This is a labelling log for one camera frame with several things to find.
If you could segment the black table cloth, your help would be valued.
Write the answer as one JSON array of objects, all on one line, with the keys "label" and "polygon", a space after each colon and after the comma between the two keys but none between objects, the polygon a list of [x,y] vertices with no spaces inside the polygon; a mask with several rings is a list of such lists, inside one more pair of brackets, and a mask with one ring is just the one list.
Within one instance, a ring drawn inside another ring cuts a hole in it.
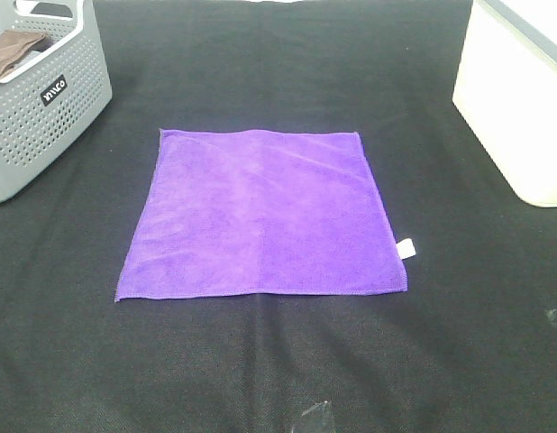
[{"label": "black table cloth", "polygon": [[[0,432],[557,432],[557,208],[452,105],[468,1],[98,1],[113,98],[0,205]],[[354,131],[409,289],[114,301],[161,129]]]}]

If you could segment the purple microfiber towel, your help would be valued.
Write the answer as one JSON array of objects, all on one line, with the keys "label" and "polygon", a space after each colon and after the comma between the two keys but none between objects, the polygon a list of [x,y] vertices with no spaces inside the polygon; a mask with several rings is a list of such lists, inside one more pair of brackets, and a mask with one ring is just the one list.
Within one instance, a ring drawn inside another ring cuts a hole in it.
[{"label": "purple microfiber towel", "polygon": [[115,300],[407,287],[359,134],[162,130]]}]

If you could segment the clear tape piece front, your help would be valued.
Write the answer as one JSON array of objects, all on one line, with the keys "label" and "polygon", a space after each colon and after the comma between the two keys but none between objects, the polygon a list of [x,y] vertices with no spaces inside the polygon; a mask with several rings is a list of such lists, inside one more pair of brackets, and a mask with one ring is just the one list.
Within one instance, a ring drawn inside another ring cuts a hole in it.
[{"label": "clear tape piece front", "polygon": [[321,401],[304,410],[293,422],[292,433],[335,432],[332,403]]}]

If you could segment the grey perforated plastic basket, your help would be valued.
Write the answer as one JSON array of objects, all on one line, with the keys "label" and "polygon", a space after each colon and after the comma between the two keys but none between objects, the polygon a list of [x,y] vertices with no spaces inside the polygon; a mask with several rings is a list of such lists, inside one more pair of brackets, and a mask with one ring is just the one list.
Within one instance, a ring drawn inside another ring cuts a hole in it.
[{"label": "grey perforated plastic basket", "polygon": [[0,79],[0,203],[15,196],[93,123],[112,98],[90,1],[67,16],[0,1],[0,34],[45,32],[52,45]]}]

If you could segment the brown folded cloth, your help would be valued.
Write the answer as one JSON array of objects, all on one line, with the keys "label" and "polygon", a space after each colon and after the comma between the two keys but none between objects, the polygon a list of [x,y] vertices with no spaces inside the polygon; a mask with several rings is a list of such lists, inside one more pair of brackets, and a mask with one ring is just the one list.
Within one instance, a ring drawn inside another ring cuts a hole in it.
[{"label": "brown folded cloth", "polygon": [[45,32],[5,30],[0,34],[0,78],[5,77],[30,51],[43,51]]}]

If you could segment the white plastic bin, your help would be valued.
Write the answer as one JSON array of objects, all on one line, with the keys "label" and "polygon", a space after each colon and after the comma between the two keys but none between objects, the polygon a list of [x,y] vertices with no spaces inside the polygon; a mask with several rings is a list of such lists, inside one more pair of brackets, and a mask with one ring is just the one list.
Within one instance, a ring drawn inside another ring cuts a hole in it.
[{"label": "white plastic bin", "polygon": [[511,189],[557,207],[557,1],[475,1],[452,102]]}]

